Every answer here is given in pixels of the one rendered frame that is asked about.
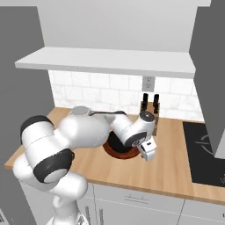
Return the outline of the grey wall outlet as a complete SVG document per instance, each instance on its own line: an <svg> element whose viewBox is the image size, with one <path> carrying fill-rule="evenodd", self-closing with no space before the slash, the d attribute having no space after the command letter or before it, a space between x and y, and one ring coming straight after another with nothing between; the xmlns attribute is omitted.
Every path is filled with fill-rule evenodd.
<svg viewBox="0 0 225 225"><path fill-rule="evenodd" d="M142 90L153 92L155 88L155 79L154 76L144 76L142 78Z"/></svg>

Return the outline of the white drawer front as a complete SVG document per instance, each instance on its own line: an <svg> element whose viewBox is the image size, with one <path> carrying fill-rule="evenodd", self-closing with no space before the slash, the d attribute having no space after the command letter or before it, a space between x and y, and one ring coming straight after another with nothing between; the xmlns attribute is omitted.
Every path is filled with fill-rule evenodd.
<svg viewBox="0 0 225 225"><path fill-rule="evenodd" d="M122 189L118 187L112 187L107 185L93 185L95 197L98 200L105 200L110 202L122 203L126 205L132 205L136 207L146 207L150 209L156 209L164 212L176 213L181 211L184 204L184 200L180 198L154 194L149 192L138 192L134 190ZM143 196L149 201L148 204L141 202L134 202L125 200L124 196L132 195L140 198Z"/></svg>
<svg viewBox="0 0 225 225"><path fill-rule="evenodd" d="M178 225L225 225L225 206L186 200Z"/></svg>

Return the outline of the white open cabinet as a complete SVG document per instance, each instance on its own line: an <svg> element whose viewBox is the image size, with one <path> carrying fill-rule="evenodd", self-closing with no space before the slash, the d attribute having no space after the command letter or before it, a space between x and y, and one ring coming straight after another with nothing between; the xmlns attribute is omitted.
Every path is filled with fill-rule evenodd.
<svg viewBox="0 0 225 225"><path fill-rule="evenodd" d="M44 47L15 66L194 78L189 55L197 10L212 0L44 0Z"/></svg>

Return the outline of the grey tall cabinet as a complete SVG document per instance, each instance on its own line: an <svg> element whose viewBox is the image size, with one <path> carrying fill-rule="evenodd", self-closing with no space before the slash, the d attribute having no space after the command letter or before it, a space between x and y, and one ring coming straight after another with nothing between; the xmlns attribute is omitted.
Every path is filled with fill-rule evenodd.
<svg viewBox="0 0 225 225"><path fill-rule="evenodd" d="M0 209L10 225L36 225L18 180L5 162L20 147L20 126L54 108L48 72L15 62L44 47L36 7L0 6Z"/></svg>

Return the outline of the black hob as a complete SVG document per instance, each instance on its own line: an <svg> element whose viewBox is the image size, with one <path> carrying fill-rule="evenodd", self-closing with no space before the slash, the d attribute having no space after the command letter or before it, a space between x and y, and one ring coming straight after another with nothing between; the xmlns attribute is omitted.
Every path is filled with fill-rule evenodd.
<svg viewBox="0 0 225 225"><path fill-rule="evenodd" d="M192 182L225 187L225 159L214 157L204 123L183 122Z"/></svg>

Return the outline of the grey range hood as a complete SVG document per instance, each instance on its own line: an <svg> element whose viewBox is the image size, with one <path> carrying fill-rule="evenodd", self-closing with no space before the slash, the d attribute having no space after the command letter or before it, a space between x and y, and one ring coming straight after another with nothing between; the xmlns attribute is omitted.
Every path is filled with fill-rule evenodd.
<svg viewBox="0 0 225 225"><path fill-rule="evenodd" d="M189 53L214 157L225 159L225 0L198 8Z"/></svg>

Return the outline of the white cupboard door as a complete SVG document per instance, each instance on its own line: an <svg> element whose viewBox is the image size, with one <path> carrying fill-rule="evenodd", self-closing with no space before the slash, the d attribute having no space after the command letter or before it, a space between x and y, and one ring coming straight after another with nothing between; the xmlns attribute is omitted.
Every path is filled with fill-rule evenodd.
<svg viewBox="0 0 225 225"><path fill-rule="evenodd" d="M88 184L87 193L77 201L77 205L81 213L88 220L88 223L90 225L97 225L92 183Z"/></svg>
<svg viewBox="0 0 225 225"><path fill-rule="evenodd" d="M103 209L104 225L178 225L178 214L105 200L95 202L98 217Z"/></svg>

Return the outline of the wooden knife block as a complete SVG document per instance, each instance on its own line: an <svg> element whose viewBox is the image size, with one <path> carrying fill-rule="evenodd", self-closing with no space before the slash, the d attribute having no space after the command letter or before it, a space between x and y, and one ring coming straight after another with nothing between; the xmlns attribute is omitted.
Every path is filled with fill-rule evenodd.
<svg viewBox="0 0 225 225"><path fill-rule="evenodd" d="M159 121L160 104L153 106L152 102L148 102L148 103L141 102L140 111L142 111L142 110L150 112L155 116L155 126L154 126L154 131L153 131L152 135L156 136L157 125L158 125L158 121Z"/></svg>

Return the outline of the dark red bowl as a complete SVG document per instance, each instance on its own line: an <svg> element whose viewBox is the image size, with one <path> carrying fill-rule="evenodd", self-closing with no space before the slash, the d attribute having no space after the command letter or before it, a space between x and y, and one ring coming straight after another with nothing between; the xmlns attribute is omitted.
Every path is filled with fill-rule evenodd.
<svg viewBox="0 0 225 225"><path fill-rule="evenodd" d="M125 147L113 131L110 132L103 148L108 155L122 160L131 159L140 154L136 147Z"/></svg>

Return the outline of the grey bowl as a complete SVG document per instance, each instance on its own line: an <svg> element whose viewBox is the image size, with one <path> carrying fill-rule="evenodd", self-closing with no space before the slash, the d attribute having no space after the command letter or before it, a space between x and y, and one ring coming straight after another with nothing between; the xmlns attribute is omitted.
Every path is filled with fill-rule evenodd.
<svg viewBox="0 0 225 225"><path fill-rule="evenodd" d="M74 115L90 115L91 109L87 106L79 105L72 108L70 113Z"/></svg>

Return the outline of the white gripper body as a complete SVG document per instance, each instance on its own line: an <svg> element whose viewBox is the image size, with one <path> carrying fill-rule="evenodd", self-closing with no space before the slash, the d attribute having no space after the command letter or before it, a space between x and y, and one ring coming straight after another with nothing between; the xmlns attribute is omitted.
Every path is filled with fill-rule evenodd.
<svg viewBox="0 0 225 225"><path fill-rule="evenodd" d="M139 151L146 161L150 161L156 152L156 145L153 142L143 142L139 146Z"/></svg>

